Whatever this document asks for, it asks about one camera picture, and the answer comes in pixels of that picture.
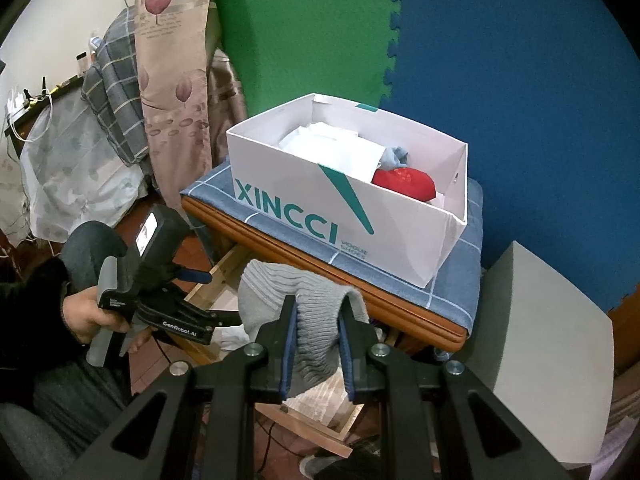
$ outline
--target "black cable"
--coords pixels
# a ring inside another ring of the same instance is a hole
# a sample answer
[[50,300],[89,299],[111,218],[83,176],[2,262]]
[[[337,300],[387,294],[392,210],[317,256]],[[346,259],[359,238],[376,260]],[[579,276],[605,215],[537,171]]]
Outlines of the black cable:
[[262,459],[262,465],[260,466],[258,471],[256,471],[256,474],[260,474],[262,472],[262,470],[264,469],[264,467],[267,465],[267,457],[269,455],[269,448],[271,447],[271,431],[273,431],[273,427],[275,425],[276,425],[276,423],[274,422],[271,425],[271,427],[269,428],[269,431],[267,432],[267,435],[269,435],[269,438],[267,439],[267,449],[264,450],[264,457]]
[[[258,423],[258,426],[260,426],[265,433],[269,434],[269,432],[267,432],[267,429],[260,422],[258,422],[257,420],[256,420],[256,422]],[[306,455],[300,455],[300,453],[296,453],[295,451],[290,450],[287,446],[285,446],[284,444],[278,442],[277,439],[272,437],[271,435],[270,435],[270,438],[276,444],[278,444],[278,446],[280,446],[282,449],[284,449],[284,451],[287,451],[288,453],[291,453],[292,455],[295,455],[295,456],[297,456],[299,458],[304,458],[306,456]]]
[[158,349],[159,351],[162,352],[162,355],[164,356],[164,358],[166,359],[166,361],[171,364],[171,359],[169,359],[169,357],[167,356],[167,354],[164,353],[164,350],[162,350],[162,347],[160,346],[160,343],[158,342],[158,339],[156,339],[155,335],[151,335],[151,337],[153,338],[153,340],[156,342],[156,345],[158,345]]

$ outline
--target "red sock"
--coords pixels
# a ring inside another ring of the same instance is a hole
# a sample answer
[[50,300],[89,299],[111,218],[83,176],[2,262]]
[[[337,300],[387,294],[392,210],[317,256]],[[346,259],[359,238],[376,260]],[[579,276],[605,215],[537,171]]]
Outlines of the red sock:
[[414,168],[395,168],[391,171],[376,170],[372,184],[385,187],[421,202],[436,198],[436,186],[429,175]]

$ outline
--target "blue gripper pad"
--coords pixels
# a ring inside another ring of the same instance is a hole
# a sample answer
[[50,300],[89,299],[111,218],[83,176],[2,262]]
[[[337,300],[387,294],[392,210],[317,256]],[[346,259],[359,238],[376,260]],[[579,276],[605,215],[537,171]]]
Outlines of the blue gripper pad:
[[353,402],[355,387],[353,385],[353,361],[351,359],[351,347],[346,336],[344,325],[344,315],[338,314],[338,342],[340,346],[340,364],[342,365],[342,377],[344,378],[344,389],[347,391],[349,400]]
[[204,272],[203,270],[187,269],[186,267],[178,269],[176,278],[178,278],[178,280],[183,280],[184,282],[204,283],[205,285],[207,283],[211,283],[211,280],[213,279],[211,274],[208,272]]
[[291,317],[289,318],[289,329],[287,330],[287,340],[284,345],[282,355],[282,373],[280,375],[280,396],[282,400],[287,398],[287,393],[291,387],[291,376],[293,374],[293,361],[296,356],[296,341],[298,337],[298,304],[293,303]]

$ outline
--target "teal diagonal stripe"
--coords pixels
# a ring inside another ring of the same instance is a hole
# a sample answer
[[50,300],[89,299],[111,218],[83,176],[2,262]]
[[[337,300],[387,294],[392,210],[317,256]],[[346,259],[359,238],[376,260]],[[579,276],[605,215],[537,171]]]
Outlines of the teal diagonal stripe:
[[338,190],[338,193],[340,193],[340,196],[351,208],[358,220],[360,220],[360,223],[366,229],[367,233],[372,235],[373,227],[371,226],[371,222],[369,222],[367,214],[364,212],[362,204],[360,203],[360,200],[358,200],[353,187],[351,187],[347,176],[344,173],[340,173],[340,171],[332,170],[331,168],[323,166],[322,164],[318,164],[318,166],[320,166],[322,172],[331,181],[335,189]]

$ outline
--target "blue plaid cloth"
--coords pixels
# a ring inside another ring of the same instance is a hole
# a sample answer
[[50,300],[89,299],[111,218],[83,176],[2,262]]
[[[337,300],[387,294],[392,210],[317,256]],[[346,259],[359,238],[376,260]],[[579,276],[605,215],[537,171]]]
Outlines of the blue plaid cloth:
[[229,161],[201,177],[182,194],[200,200],[277,238],[337,269],[416,304],[460,325],[471,334],[480,293],[480,247],[482,247],[482,187],[472,179],[467,186],[468,225],[425,288],[412,285],[363,262],[264,213],[236,202]]
[[135,8],[127,7],[107,29],[96,62],[84,75],[82,97],[94,111],[120,160],[152,175],[136,62]]

